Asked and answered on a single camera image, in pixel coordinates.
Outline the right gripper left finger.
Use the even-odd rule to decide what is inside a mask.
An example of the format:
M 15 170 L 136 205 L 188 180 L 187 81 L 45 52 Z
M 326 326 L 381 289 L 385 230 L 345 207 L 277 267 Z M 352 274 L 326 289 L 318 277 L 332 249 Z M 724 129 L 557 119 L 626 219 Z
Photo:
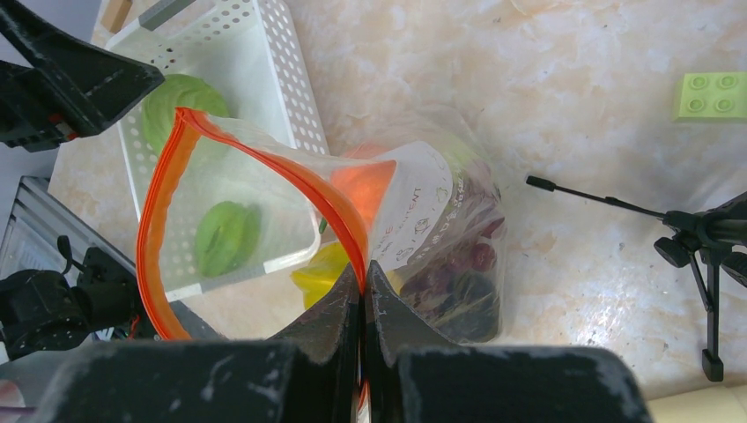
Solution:
M 34 422 L 353 422 L 359 282 L 345 269 L 266 340 L 91 345 L 56 372 Z

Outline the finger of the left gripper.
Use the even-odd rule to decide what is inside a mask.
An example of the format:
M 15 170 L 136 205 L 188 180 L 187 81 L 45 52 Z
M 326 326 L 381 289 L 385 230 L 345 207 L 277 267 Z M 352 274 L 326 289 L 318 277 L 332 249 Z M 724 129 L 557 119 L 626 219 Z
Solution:
M 99 135 L 165 78 L 59 30 L 18 1 L 1 3 L 1 33 L 28 61 L 1 63 L 1 142 L 29 152 Z

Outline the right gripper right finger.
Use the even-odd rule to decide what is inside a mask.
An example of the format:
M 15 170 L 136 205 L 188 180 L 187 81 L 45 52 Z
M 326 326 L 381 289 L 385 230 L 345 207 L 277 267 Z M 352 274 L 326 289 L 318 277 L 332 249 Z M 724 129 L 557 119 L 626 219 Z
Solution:
M 632 371 L 578 346 L 458 345 L 393 291 L 371 262 L 365 375 L 374 422 L 648 422 Z

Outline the yellow fruit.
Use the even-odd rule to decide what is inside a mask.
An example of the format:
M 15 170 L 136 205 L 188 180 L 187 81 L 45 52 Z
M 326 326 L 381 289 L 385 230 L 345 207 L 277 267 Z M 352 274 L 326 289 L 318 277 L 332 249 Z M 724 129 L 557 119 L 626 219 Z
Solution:
M 320 248 L 307 265 L 291 273 L 293 284 L 302 293 L 305 309 L 310 309 L 331 290 L 349 262 L 342 244 L 334 241 Z

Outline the red grape bunch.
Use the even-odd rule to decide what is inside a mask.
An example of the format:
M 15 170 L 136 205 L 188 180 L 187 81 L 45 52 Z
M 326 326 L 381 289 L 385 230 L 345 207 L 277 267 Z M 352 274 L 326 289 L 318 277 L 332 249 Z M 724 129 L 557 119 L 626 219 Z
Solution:
M 423 245 L 397 274 L 399 293 L 449 293 L 453 282 L 472 270 L 472 249 L 481 233 L 503 219 L 499 192 L 464 171 L 454 175 L 452 197 L 429 228 Z

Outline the clear zip bag orange zipper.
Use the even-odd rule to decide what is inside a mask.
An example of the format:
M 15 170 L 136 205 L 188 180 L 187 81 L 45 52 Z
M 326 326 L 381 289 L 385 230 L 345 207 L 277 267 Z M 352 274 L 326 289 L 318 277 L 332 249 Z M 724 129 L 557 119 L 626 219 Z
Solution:
M 342 154 L 332 156 L 317 153 L 301 157 L 298 153 L 277 156 L 270 152 L 260 153 L 258 159 L 282 175 L 317 210 L 321 244 L 316 253 L 326 244 L 339 241 L 350 261 L 347 267 L 353 269 L 358 279 L 359 290 L 365 288 L 365 274 L 370 263 L 376 262 L 383 269 L 395 294 L 423 319 L 418 312 L 418 304 L 427 293 L 401 295 L 398 291 L 402 279 L 397 273 L 423 245 L 429 228 L 443 213 L 447 201 L 452 197 L 456 172 L 464 171 L 489 182 L 499 192 L 499 211 L 503 219 L 485 229 L 478 238 L 471 254 L 472 271 L 484 274 L 498 287 L 503 326 L 506 217 L 496 175 L 486 158 L 484 145 L 462 116 L 450 107 L 426 106 L 400 114 L 375 127 L 357 145 L 364 143 L 391 146 L 392 150 L 373 160 L 362 160 L 362 165 L 384 160 L 396 163 L 396 170 L 370 231 L 366 230 L 350 200 L 330 181 L 333 171 L 354 166 L 355 159 L 343 158 Z M 137 283 L 147 315 L 161 337 L 197 338 L 197 332 L 175 313 L 174 305 L 177 302 L 187 302 L 189 310 L 197 315 L 204 315 L 208 308 L 225 308 L 237 316 L 243 316 L 251 305 L 248 283 L 275 273 L 283 282 L 299 291 L 303 305 L 302 293 L 293 284 L 291 273 L 307 265 L 311 258 L 291 268 L 172 302 L 161 295 L 144 297 L 138 279 Z

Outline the orange tangerine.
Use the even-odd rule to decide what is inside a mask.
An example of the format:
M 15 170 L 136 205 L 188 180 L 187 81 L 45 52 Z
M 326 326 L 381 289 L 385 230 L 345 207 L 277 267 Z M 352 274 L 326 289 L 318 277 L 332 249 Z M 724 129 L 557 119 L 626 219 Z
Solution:
M 356 164 L 333 171 L 330 178 L 332 185 L 355 207 L 367 231 L 371 230 L 396 170 L 396 163 L 393 160 L 384 160 L 362 165 L 362 160 L 373 160 L 390 150 L 391 146 L 372 143 L 357 145 L 342 154 L 343 158 L 355 159 Z

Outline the microphone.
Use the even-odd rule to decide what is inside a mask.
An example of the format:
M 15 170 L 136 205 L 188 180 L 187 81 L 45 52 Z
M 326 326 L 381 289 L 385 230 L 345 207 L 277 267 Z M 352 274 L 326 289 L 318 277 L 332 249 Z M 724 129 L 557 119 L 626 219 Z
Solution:
M 533 175 L 526 178 L 526 183 L 549 192 L 561 191 L 641 213 L 659 219 L 673 231 L 673 236 L 658 239 L 654 248 L 673 267 L 691 268 L 707 319 L 706 348 L 701 352 L 701 366 L 709 381 L 723 381 L 724 364 L 719 356 L 720 271 L 725 271 L 740 285 L 746 285 L 746 254 L 735 250 L 746 246 L 746 194 L 708 211 L 658 212 L 615 197 L 599 197 L 562 187 Z

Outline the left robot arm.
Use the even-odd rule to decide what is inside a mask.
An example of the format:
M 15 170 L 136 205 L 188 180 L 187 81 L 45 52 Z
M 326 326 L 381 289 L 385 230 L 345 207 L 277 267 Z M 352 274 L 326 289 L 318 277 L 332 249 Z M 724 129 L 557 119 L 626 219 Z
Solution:
M 1 33 L 25 58 L 1 64 L 1 141 L 10 148 L 45 152 L 99 135 L 165 80 L 154 66 L 83 42 L 18 1 L 2 2 Z M 1 339 L 12 360 L 70 350 L 92 332 L 141 317 L 131 276 L 77 262 L 65 235 L 57 248 L 82 286 L 52 270 L 17 271 L 1 282 Z

